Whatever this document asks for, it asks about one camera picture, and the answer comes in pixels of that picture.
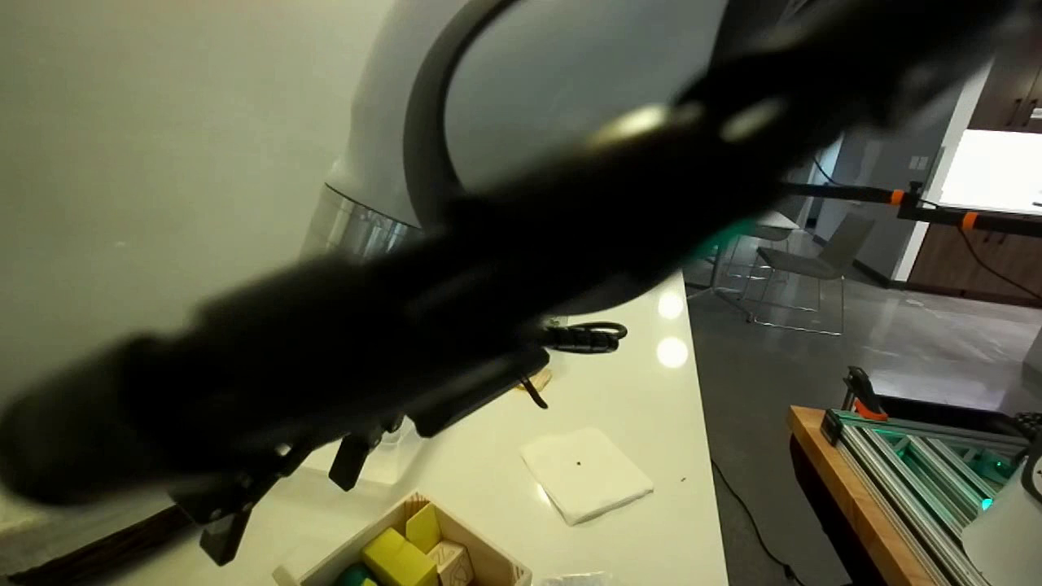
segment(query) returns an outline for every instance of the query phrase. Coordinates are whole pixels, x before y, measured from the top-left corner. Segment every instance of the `gray floor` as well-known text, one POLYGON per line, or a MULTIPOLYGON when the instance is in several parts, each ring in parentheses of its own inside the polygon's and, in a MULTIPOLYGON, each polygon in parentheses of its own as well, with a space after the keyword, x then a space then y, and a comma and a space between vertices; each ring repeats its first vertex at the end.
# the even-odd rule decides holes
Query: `gray floor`
MULTIPOLYGON (((746 253, 749 241, 731 256, 720 291, 749 286, 757 294, 761 286, 761 280, 735 271, 746 268, 746 253)), ((708 271, 694 264, 686 280, 708 284, 708 271)), ((813 299, 806 280, 780 284, 773 295, 813 299)), ((1019 382, 1042 310, 887 291, 854 271, 845 291, 845 334, 813 334, 753 324, 720 291, 691 291, 711 448, 749 500, 769 547, 807 586, 838 586, 849 583, 849 577, 792 474, 786 426, 792 405, 838 406, 847 365, 861 365, 882 395, 1007 412, 1042 411, 1042 395, 1029 395, 1019 382)), ((838 291, 829 291, 824 305, 829 314, 838 310, 838 291)), ((731 579, 735 586, 786 583, 720 483, 717 494, 731 579)))

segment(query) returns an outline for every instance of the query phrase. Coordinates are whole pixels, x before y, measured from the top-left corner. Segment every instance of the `yellow object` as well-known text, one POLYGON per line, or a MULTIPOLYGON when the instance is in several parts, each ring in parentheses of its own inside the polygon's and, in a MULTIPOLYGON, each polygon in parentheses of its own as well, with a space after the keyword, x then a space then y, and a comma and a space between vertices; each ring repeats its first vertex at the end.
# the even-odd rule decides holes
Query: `yellow object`
POLYGON ((429 505, 415 511, 415 519, 403 521, 403 537, 419 551, 436 547, 436 541, 443 537, 443 526, 436 524, 436 511, 429 505))
POLYGON ((386 586, 436 586, 432 559, 396 526, 375 537, 363 559, 386 586))

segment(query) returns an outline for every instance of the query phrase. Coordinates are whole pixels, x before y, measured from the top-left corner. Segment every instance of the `white table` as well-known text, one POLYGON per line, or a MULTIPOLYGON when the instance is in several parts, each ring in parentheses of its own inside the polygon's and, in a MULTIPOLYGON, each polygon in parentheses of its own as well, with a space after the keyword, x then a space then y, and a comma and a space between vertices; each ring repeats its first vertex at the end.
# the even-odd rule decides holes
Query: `white table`
POLYGON ((584 570, 616 586, 728 583, 685 280, 596 319, 625 322, 630 337, 616 356, 554 356, 552 411, 509 395, 426 442, 396 488, 340 493, 325 483, 330 452, 315 452, 262 500, 232 565, 182 545, 122 583, 271 583, 275 565, 304 577, 406 493, 461 514, 534 583, 584 570), (521 446, 581 426, 607 429, 655 477, 655 494, 571 526, 525 470, 521 446))

